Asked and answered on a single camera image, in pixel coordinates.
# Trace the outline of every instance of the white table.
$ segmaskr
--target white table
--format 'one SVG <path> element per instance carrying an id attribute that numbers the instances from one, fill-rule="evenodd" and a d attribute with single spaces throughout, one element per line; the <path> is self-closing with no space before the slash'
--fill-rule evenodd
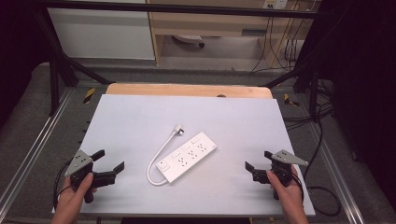
<path id="1" fill-rule="evenodd" d="M 151 186 L 146 179 L 149 161 L 179 123 L 184 135 L 174 137 L 157 161 L 198 132 L 206 133 L 218 148 L 171 185 Z M 80 149 L 89 155 L 106 151 L 94 163 L 95 172 L 125 161 L 116 184 L 100 188 L 93 203 L 81 209 L 101 217 L 281 215 L 270 186 L 253 182 L 245 161 L 269 169 L 265 150 L 293 153 L 276 100 L 110 94 L 102 96 Z M 151 176 L 163 180 L 155 165 Z M 304 191 L 305 212 L 313 216 Z"/>

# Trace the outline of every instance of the aluminum rail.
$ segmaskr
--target aluminum rail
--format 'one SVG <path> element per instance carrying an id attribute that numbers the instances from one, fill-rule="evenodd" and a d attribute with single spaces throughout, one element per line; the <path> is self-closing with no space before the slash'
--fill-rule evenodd
<path id="1" fill-rule="evenodd" d="M 50 134 L 52 133 L 53 128 L 57 124 L 59 118 L 61 117 L 66 105 L 69 101 L 70 95 L 73 92 L 72 88 L 66 89 L 64 92 L 60 106 L 58 110 L 52 117 L 49 117 L 37 139 L 33 143 L 29 152 L 27 153 L 25 159 L 23 160 L 20 168 L 17 173 L 14 175 L 12 180 L 9 182 L 6 190 L 0 198 L 0 223 L 3 222 L 3 219 L 6 217 L 8 209 L 11 207 L 15 198 L 17 197 L 23 183 L 25 182 L 27 176 L 35 165 L 35 161 L 40 155 L 41 150 L 44 145 L 47 143 L 47 140 L 50 138 Z"/>
<path id="2" fill-rule="evenodd" d="M 309 116 L 308 102 L 306 101 L 305 97 L 301 94 L 297 94 L 297 97 L 303 107 L 305 114 Z M 319 141 L 320 128 L 318 124 L 310 122 L 310 125 L 316 139 Z M 344 210 L 346 212 L 346 216 L 349 219 L 349 222 L 352 224 L 364 224 L 364 219 L 361 215 L 361 211 L 356 205 L 352 193 L 350 192 L 347 185 L 347 182 L 345 181 L 342 172 L 338 168 L 338 165 L 334 157 L 332 156 L 332 153 L 325 139 L 322 139 L 319 150 L 320 155 L 322 156 L 322 159 L 327 167 L 327 170 L 329 171 L 330 178 L 332 179 L 332 183 L 334 184 L 334 188 L 337 191 L 340 202 L 344 206 Z"/>

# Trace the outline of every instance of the hand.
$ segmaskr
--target hand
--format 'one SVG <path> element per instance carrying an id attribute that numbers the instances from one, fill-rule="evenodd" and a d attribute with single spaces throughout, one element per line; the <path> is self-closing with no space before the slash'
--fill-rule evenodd
<path id="1" fill-rule="evenodd" d="M 291 166 L 291 170 L 295 175 L 297 175 L 297 171 L 293 166 Z M 301 190 L 298 184 L 294 180 L 291 180 L 289 185 L 284 187 L 272 171 L 267 170 L 267 176 L 272 187 L 276 190 L 277 195 L 279 196 L 285 219 L 290 224 L 308 223 L 308 219 L 304 212 L 303 200 L 301 198 Z"/>
<path id="2" fill-rule="evenodd" d="M 72 188 L 70 188 L 72 184 L 70 176 L 64 180 L 64 192 L 62 192 L 60 195 L 55 215 L 52 218 L 52 223 L 77 223 L 78 214 L 82 206 L 84 195 L 87 190 L 90 189 L 92 180 L 93 174 L 87 174 L 82 180 L 76 192 Z"/>

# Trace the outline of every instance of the white power strip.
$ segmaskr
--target white power strip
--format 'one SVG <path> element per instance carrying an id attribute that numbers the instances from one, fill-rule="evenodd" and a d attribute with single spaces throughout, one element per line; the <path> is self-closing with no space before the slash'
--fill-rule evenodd
<path id="1" fill-rule="evenodd" d="M 198 133 L 190 141 L 159 161 L 157 167 L 168 182 L 172 183 L 216 147 L 216 144 L 206 134 Z"/>

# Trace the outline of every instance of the white cabinet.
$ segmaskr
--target white cabinet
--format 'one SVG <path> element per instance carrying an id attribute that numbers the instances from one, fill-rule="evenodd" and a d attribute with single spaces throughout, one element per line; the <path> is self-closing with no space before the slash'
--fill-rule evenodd
<path id="1" fill-rule="evenodd" d="M 49 8 L 49 14 L 69 57 L 155 60 L 147 12 Z"/>

